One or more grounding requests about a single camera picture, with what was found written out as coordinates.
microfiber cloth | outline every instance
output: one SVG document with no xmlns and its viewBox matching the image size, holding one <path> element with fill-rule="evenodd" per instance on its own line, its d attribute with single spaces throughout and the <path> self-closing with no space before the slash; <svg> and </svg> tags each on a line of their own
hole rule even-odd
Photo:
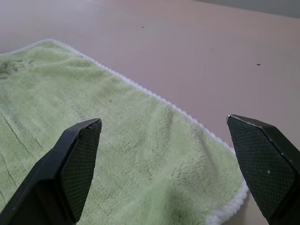
<svg viewBox="0 0 300 225">
<path fill-rule="evenodd" d="M 79 225 L 219 225 L 243 204 L 248 188 L 220 138 L 74 48 L 44 40 L 0 55 L 0 210 L 63 130 L 92 118 L 103 127 Z"/>
</svg>

white trim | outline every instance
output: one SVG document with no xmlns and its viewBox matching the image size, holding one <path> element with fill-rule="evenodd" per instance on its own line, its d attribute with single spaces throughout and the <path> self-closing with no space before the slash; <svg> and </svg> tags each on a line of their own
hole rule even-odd
<svg viewBox="0 0 300 225">
<path fill-rule="evenodd" d="M 36 43 L 33 43 L 31 45 L 28 45 L 24 48 L 12 51 L 12 52 L 8 52 L 8 53 L 3 53 L 0 54 L 0 56 L 4 56 L 4 55 L 8 55 L 8 54 L 13 54 L 13 53 L 18 53 L 24 50 L 27 50 L 29 48 L 35 47 L 37 45 L 41 45 L 41 44 L 45 44 L 45 43 L 55 43 L 59 46 L 65 47 L 69 50 L 71 50 L 74 53 L 77 53 L 89 60 L 91 60 L 92 62 L 94 62 L 96 65 L 98 65 L 99 67 L 111 72 L 112 74 L 120 77 L 122 80 L 124 80 L 125 82 L 143 90 L 144 92 L 148 93 L 151 96 L 156 97 L 157 99 L 169 104 L 170 106 L 172 106 L 175 110 L 177 110 L 178 112 L 184 114 L 185 116 L 187 116 L 190 120 L 192 120 L 193 122 L 195 122 L 196 124 L 198 124 L 199 126 L 201 126 L 202 128 L 205 129 L 205 131 L 212 136 L 215 140 L 217 140 L 218 142 L 222 143 L 231 153 L 233 153 L 235 155 L 235 151 L 233 148 L 231 148 L 226 142 L 222 141 L 221 138 L 217 137 L 213 132 L 209 131 L 207 128 L 204 127 L 204 125 L 200 122 L 198 122 L 196 119 L 194 119 L 191 115 L 187 114 L 184 110 L 180 109 L 179 107 L 177 107 L 176 105 L 172 104 L 171 102 L 167 101 L 166 99 L 160 97 L 159 95 L 153 93 L 152 91 L 142 87 L 141 85 L 137 84 L 136 82 L 128 79 L 127 77 L 123 76 L 122 74 L 102 65 L 101 63 L 97 62 L 96 60 L 92 59 L 91 57 L 81 53 L 80 51 L 76 50 L 75 48 L 64 44 L 62 42 L 59 42 L 57 40 L 54 39 L 45 39 L 45 40 L 41 40 L 38 41 Z M 241 205 L 244 203 L 244 199 L 247 197 L 247 192 L 248 192 L 248 187 L 246 185 L 245 180 L 242 181 L 241 183 L 241 188 L 238 190 L 237 194 L 225 205 L 222 207 L 221 210 L 216 210 L 213 211 L 211 215 L 208 215 L 206 217 L 206 224 L 207 225 L 221 225 L 222 223 L 224 223 L 225 221 L 229 220 L 229 218 L 231 218 L 233 215 L 235 215 L 237 213 L 237 211 L 240 209 Z"/>
</svg>

green towel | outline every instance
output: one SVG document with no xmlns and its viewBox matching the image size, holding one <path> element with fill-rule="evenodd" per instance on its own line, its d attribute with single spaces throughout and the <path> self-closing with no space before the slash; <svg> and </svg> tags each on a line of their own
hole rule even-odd
<svg viewBox="0 0 300 225">
<path fill-rule="evenodd" d="M 0 210 L 64 129 L 97 117 L 79 225 L 218 225 L 243 204 L 248 189 L 227 144 L 165 99 L 44 40 L 0 55 Z"/>
</svg>

beige table surface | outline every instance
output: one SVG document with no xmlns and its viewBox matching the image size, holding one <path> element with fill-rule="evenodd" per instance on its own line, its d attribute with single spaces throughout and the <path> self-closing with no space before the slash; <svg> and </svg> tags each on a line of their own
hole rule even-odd
<svg viewBox="0 0 300 225">
<path fill-rule="evenodd" d="M 299 19 L 193 0 L 0 1 L 0 53 L 44 38 L 163 96 L 230 145 L 234 113 L 300 148 Z M 248 196 L 226 224 L 267 222 Z"/>
</svg>

textured gripper pad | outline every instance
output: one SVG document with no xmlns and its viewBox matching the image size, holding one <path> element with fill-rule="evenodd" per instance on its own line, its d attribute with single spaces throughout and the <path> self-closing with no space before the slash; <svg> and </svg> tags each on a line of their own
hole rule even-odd
<svg viewBox="0 0 300 225">
<path fill-rule="evenodd" d="M 228 121 L 228 127 L 250 192 L 270 219 L 293 186 L 295 171 L 261 129 L 235 119 Z"/>
<path fill-rule="evenodd" d="M 93 179 L 101 124 L 96 123 L 80 132 L 77 143 L 60 173 L 62 189 L 78 222 Z"/>
</svg>

